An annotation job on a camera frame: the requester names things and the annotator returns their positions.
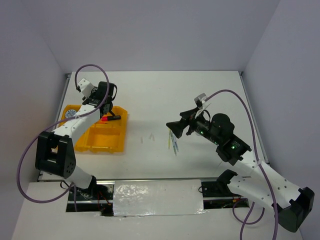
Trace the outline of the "orange black highlighter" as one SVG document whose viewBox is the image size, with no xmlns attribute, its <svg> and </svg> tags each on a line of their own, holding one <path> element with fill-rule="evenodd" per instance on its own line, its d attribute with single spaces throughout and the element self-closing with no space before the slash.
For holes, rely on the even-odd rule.
<svg viewBox="0 0 320 240">
<path fill-rule="evenodd" d="M 107 115 L 107 116 L 104 116 L 104 117 L 108 117 L 108 121 L 121 120 L 121 116 L 120 115 Z"/>
</svg>

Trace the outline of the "white pen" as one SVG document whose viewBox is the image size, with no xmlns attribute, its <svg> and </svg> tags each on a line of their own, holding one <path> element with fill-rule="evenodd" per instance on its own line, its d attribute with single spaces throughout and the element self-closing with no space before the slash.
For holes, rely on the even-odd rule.
<svg viewBox="0 0 320 240">
<path fill-rule="evenodd" d="M 175 144 L 175 140 L 174 140 L 174 135 L 171 131 L 170 131 L 170 138 L 171 138 L 171 142 L 172 142 L 174 155 L 177 156 L 177 149 L 176 149 L 176 144 Z"/>
<path fill-rule="evenodd" d="M 176 150 L 176 152 L 178 153 L 179 152 L 179 147 L 178 147 L 178 143 L 177 143 L 177 138 L 174 134 L 172 134 L 172 141 L 173 141 L 173 144 L 174 144 L 174 148 Z"/>
</svg>

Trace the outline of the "grey-blue round tin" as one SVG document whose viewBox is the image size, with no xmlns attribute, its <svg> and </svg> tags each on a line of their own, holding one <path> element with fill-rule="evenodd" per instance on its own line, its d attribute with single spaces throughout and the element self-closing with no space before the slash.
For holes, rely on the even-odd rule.
<svg viewBox="0 0 320 240">
<path fill-rule="evenodd" d="M 77 111 L 75 109 L 69 109 L 65 112 L 64 116 L 66 119 L 69 119 L 69 118 L 73 117 L 76 113 L 77 113 Z"/>
</svg>

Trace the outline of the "orange highlighter cap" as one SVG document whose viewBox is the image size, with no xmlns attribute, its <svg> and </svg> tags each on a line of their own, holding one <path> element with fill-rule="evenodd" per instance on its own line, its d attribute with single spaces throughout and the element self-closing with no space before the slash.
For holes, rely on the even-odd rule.
<svg viewBox="0 0 320 240">
<path fill-rule="evenodd" d="M 107 121 L 108 121 L 108 117 L 107 117 L 107 116 L 103 116 L 103 117 L 101 118 L 101 121 L 102 121 L 102 122 L 107 122 Z"/>
</svg>

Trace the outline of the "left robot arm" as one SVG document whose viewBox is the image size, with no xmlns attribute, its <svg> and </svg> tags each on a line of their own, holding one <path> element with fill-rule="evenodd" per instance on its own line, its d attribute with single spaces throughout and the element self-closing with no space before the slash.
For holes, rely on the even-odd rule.
<svg viewBox="0 0 320 240">
<path fill-rule="evenodd" d="M 51 132 L 43 131 L 38 136 L 35 168 L 74 183 L 78 194 L 91 200 L 97 197 L 103 187 L 97 186 L 96 177 L 77 166 L 74 146 L 93 124 L 112 113 L 118 88 L 114 83 L 107 86 L 104 81 L 95 87 L 83 78 L 79 89 L 83 94 L 83 103 L 74 114 L 74 119 L 63 122 Z"/>
</svg>

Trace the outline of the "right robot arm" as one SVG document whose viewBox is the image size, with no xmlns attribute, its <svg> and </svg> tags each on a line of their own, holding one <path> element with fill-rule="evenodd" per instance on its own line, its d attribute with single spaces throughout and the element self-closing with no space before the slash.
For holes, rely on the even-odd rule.
<svg viewBox="0 0 320 240">
<path fill-rule="evenodd" d="M 242 195 L 263 208 L 276 211 L 275 219 L 284 229 L 295 233 L 313 208 L 315 193 L 290 182 L 268 164 L 255 157 L 251 147 L 234 134 L 235 126 L 223 113 L 206 120 L 197 108 L 180 113 L 179 121 L 166 123 L 180 138 L 196 133 L 217 146 L 216 152 L 231 167 L 217 179 L 217 190 L 223 196 Z"/>
</svg>

